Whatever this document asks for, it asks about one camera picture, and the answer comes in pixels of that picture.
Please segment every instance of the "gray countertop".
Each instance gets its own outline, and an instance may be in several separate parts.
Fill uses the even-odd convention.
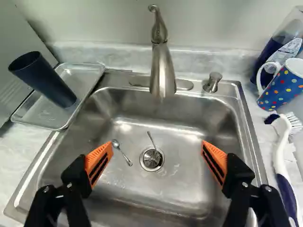
[[[196,74],[196,79],[207,78],[207,74]],[[271,152],[274,147],[277,135],[271,125],[265,125],[264,119],[269,115],[268,112],[259,108],[256,104],[257,90],[245,79],[238,74],[224,74],[223,79],[238,80],[242,83],[244,94],[250,114],[255,127],[256,135],[260,145],[263,162],[267,172],[268,182],[270,185],[276,187],[274,172],[271,167]],[[5,227],[22,226],[20,223],[3,215],[3,209],[12,196],[15,188],[21,180],[23,174],[29,167],[31,161],[40,150],[51,131],[34,128],[31,126],[6,123],[0,129],[0,168],[1,181],[0,188],[0,224]],[[303,190],[303,182],[301,175],[296,169],[296,164],[293,161],[286,163],[291,180],[294,184],[294,190],[298,196],[299,204],[303,207],[303,194],[299,193]]]

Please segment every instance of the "drain strainer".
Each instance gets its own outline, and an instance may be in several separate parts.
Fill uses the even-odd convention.
[[[140,155],[140,164],[143,169],[149,172],[154,172],[160,169],[164,164],[163,151],[156,147],[147,147]]]

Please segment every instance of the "faucet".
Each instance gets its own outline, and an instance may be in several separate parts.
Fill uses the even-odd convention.
[[[156,5],[149,5],[148,10],[155,14],[155,23],[151,29],[152,62],[150,93],[163,100],[173,96],[177,90],[174,65],[167,46],[167,29]]]

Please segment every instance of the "spoon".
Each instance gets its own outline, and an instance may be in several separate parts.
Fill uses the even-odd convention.
[[[127,164],[128,164],[129,166],[132,166],[133,163],[131,162],[131,160],[130,160],[130,159],[123,153],[123,151],[120,149],[120,143],[119,143],[119,141],[117,141],[116,139],[113,139],[113,140],[112,140],[112,144],[113,144],[113,147],[114,147],[114,148],[116,148],[117,150],[119,150],[119,151],[122,153],[122,155],[123,155],[125,161],[127,162]]]
[[[153,139],[152,139],[151,132],[150,132],[150,131],[147,131],[147,135],[148,135],[148,136],[149,136],[149,138],[151,139],[151,143],[153,144],[153,147],[154,147],[154,148],[155,148],[155,150],[157,151],[156,145],[155,145],[155,143],[153,142]]]

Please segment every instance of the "backsplash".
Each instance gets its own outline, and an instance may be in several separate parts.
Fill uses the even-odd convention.
[[[149,72],[151,45],[102,44],[89,42],[48,42],[59,62],[101,63],[108,68]],[[170,46],[177,73],[201,74],[211,71],[251,76],[259,51],[181,48]]]

